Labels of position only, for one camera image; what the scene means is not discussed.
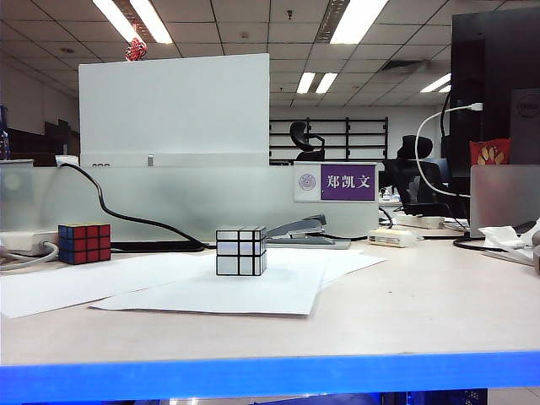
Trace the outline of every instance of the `white partition board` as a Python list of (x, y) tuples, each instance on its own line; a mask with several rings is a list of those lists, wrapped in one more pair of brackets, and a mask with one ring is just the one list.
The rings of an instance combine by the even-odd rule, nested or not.
[(81, 65), (81, 165), (268, 165), (268, 54)]

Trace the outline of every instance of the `logo emblem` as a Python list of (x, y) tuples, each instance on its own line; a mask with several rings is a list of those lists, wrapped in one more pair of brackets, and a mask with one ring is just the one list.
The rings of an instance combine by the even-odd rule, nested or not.
[(300, 185), (300, 188), (305, 192), (313, 190), (316, 184), (315, 177), (313, 175), (310, 175), (309, 173), (301, 175), (300, 180), (298, 180), (298, 184)]

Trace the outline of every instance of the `stapler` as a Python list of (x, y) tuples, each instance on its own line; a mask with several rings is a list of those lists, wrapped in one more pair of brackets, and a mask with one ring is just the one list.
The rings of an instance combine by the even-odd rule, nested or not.
[(348, 249), (350, 240), (332, 240), (324, 236), (312, 236), (324, 232), (327, 219), (323, 214), (313, 215), (278, 226), (267, 232), (270, 247), (297, 247), (305, 249)]

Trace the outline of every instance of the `red decoration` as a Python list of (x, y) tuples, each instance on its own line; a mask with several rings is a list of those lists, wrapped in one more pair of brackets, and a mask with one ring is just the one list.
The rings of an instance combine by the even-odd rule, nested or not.
[(144, 42), (138, 38), (133, 38), (132, 44), (126, 50), (126, 60), (130, 62), (140, 61), (146, 55), (146, 50), (147, 47)]
[(510, 157), (510, 140), (492, 139), (486, 142), (469, 142), (471, 165), (507, 165)]

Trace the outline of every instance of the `white cable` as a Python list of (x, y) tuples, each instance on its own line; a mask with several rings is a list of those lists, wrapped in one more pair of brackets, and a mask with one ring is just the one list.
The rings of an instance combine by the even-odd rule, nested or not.
[(5, 266), (0, 266), (0, 272), (7, 271), (7, 270), (16, 270), (16, 269), (19, 269), (19, 268), (25, 268), (25, 267), (30, 267), (30, 266), (35, 266), (36, 264), (49, 262), (50, 260), (52, 260), (53, 258), (55, 258), (57, 256), (57, 254), (58, 254), (58, 246), (56, 246), (54, 243), (43, 242), (43, 246), (52, 248), (52, 251), (48, 255), (40, 257), (38, 259), (30, 259), (29, 257), (26, 257), (26, 256), (20, 256), (20, 255), (14, 255), (12, 253), (8, 253), (7, 255), (5, 255), (8, 258), (16, 258), (18, 260), (26, 260), (26, 259), (30, 259), (30, 260), (26, 260), (26, 261), (21, 262), (21, 263), (8, 264), (8, 265), (5, 265)]
[[(452, 111), (458, 111), (458, 110), (471, 110), (471, 111), (481, 111), (483, 108), (482, 103), (472, 103), (470, 105), (464, 105), (461, 107), (455, 107), (455, 108), (449, 108), (448, 110), (445, 110), (445, 112), (452, 112)], [(418, 131), (416, 132), (416, 138), (414, 139), (414, 158), (416, 159), (416, 165), (418, 166), (418, 171), (420, 172), (420, 175), (422, 176), (422, 179), (424, 180), (425, 184), (428, 185), (428, 187), (433, 190), (434, 192), (438, 192), (440, 194), (444, 194), (446, 196), (453, 196), (453, 197), (466, 197), (470, 198), (471, 196), (468, 196), (467, 194), (457, 194), (455, 192), (445, 192), (443, 190), (439, 190), (435, 186), (433, 186), (428, 179), (426, 179), (424, 171), (422, 170), (422, 166), (420, 164), (419, 159), (419, 138), (420, 138), (420, 132), (422, 131), (422, 128), (424, 125), (433, 118), (440, 116), (442, 112), (437, 112), (433, 116), (429, 116), (420, 124), (420, 127), (418, 127)]]

